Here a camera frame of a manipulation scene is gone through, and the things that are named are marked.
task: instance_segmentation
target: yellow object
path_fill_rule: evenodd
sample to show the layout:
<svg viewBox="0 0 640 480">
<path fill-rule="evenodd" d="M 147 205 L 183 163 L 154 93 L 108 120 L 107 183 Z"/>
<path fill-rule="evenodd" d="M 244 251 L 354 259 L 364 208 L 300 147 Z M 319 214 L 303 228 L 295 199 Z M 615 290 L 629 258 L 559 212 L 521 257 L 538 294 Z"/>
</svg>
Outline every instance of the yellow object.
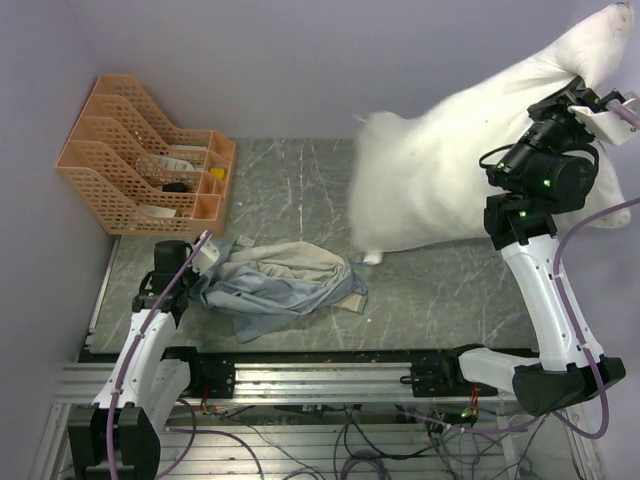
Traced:
<svg viewBox="0 0 640 480">
<path fill-rule="evenodd" d="M 212 173 L 217 178 L 219 178 L 220 180 L 223 180 L 223 181 L 224 181 L 224 177 L 227 176 L 227 170 L 225 168 L 222 168 L 222 167 L 210 168 L 209 169 L 209 173 Z"/>
</svg>

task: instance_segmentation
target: white cloth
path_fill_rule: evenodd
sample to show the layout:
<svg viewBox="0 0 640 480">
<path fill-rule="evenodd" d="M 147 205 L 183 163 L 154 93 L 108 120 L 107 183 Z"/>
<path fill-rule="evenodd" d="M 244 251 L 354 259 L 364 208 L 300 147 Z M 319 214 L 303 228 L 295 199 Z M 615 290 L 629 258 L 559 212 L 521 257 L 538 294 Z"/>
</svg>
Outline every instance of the white cloth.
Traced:
<svg viewBox="0 0 640 480">
<path fill-rule="evenodd" d="M 486 236 L 486 197 L 500 190 L 488 184 L 480 156 L 517 141 L 531 125 L 527 107 L 575 75 L 595 89 L 617 68 L 632 29 L 631 6 L 611 5 L 541 52 L 450 96 L 420 118 L 371 115 L 357 139 L 350 185 L 354 245 L 387 252 Z M 559 228 L 624 200 L 613 165 L 602 146 L 594 146 L 600 153 L 595 186 L 584 209 L 556 217 Z M 629 211 L 622 210 L 596 226 L 618 228 L 629 221 Z"/>
</svg>

